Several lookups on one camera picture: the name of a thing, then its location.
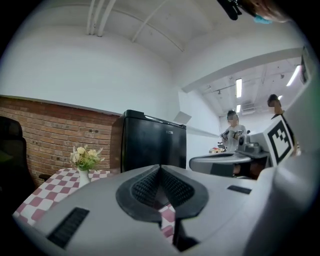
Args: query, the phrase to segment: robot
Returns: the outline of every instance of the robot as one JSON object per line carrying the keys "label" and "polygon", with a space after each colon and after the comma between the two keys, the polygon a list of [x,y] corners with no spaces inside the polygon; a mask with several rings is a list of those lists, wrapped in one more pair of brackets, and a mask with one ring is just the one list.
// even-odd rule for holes
{"label": "robot", "polygon": [[[239,10],[230,10],[237,19]],[[309,113],[317,107],[318,61],[303,50],[304,90],[284,117],[302,154],[290,157],[293,142],[282,118],[267,130],[243,136],[238,151],[216,162],[250,162],[265,157],[258,179],[211,173],[205,161],[192,160],[196,171],[168,165],[134,169],[90,183],[49,210],[34,227],[20,229],[47,255],[270,255],[314,202],[320,183],[320,123]],[[309,130],[297,123],[309,123]],[[153,208],[162,188],[175,208],[173,244],[160,231]]]}

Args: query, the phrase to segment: man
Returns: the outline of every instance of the man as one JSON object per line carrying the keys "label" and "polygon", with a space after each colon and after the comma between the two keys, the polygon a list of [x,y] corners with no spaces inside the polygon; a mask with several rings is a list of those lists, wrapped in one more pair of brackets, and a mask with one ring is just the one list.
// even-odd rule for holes
{"label": "man", "polygon": [[[270,108],[271,112],[274,113],[274,116],[271,119],[274,119],[275,117],[280,116],[280,115],[283,117],[283,113],[285,111],[282,109],[281,102],[278,99],[277,95],[271,94],[267,100],[267,104],[268,104],[268,107]],[[295,155],[296,151],[297,151],[297,142],[295,140],[294,133],[290,129],[290,126],[288,125],[288,123],[284,117],[283,117],[283,120],[285,122],[286,127],[288,128],[291,140],[294,144],[293,154]]]}

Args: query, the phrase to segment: person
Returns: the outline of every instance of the person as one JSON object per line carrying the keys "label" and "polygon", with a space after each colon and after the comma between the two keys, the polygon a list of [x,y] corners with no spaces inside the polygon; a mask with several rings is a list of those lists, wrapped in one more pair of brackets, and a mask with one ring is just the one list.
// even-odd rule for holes
{"label": "person", "polygon": [[223,145],[227,152],[236,151],[240,135],[246,135],[247,130],[244,125],[239,124],[239,117],[234,110],[230,110],[226,115],[230,126],[221,134]]}
{"label": "person", "polygon": [[[267,104],[268,104],[268,107],[270,109],[270,112],[274,114],[274,116],[271,119],[274,119],[277,116],[282,116],[283,117],[283,113],[285,111],[282,109],[281,102],[278,99],[277,95],[271,94],[269,96],[268,100],[267,100]],[[286,125],[286,127],[288,129],[288,132],[289,132],[289,135],[291,137],[292,143],[294,145],[293,154],[295,155],[296,152],[297,152],[298,143],[296,142],[294,133],[292,132],[290,126],[288,125],[288,123],[287,123],[287,121],[286,121],[286,119],[284,117],[283,117],[283,120],[284,120],[285,125]]]}
{"label": "person", "polygon": [[290,21],[290,17],[274,0],[237,0],[236,4],[255,19],[280,23]]}

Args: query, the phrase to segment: black refrigerator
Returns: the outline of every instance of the black refrigerator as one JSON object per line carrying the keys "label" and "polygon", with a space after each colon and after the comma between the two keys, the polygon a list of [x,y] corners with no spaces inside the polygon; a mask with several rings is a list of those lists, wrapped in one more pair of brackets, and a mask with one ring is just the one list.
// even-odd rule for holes
{"label": "black refrigerator", "polygon": [[112,125],[110,168],[127,172],[150,165],[186,168],[186,126],[127,110]]}

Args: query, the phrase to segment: ceiling pipe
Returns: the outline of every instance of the ceiling pipe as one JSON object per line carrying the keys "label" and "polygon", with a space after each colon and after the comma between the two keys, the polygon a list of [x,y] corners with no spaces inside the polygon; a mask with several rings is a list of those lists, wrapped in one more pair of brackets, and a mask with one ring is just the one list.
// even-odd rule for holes
{"label": "ceiling pipe", "polygon": [[131,42],[134,43],[137,39],[137,36],[140,34],[141,30],[144,28],[144,26],[148,23],[148,21],[152,18],[152,16],[169,0],[164,0],[146,19],[145,21],[141,24],[139,27],[138,31],[135,33],[133,36]]}
{"label": "ceiling pipe", "polygon": [[95,1],[96,0],[92,0],[90,7],[89,7],[88,20],[86,22],[86,34],[87,35],[90,35],[90,24],[91,24],[91,19],[92,19],[92,13],[94,11]]}
{"label": "ceiling pipe", "polygon": [[110,15],[110,12],[111,12],[112,8],[114,7],[116,1],[117,0],[110,0],[110,2],[108,3],[107,7],[105,8],[104,14],[103,14],[101,22],[100,22],[100,27],[99,27],[99,30],[98,30],[98,34],[97,34],[98,37],[102,37],[105,25],[107,23],[107,19],[108,19],[109,15]]}
{"label": "ceiling pipe", "polygon": [[95,28],[98,22],[98,17],[101,11],[102,6],[104,5],[105,0],[100,0],[98,3],[98,6],[95,9],[94,17],[93,17],[93,22],[91,23],[91,29],[90,29],[90,35],[95,34]]}

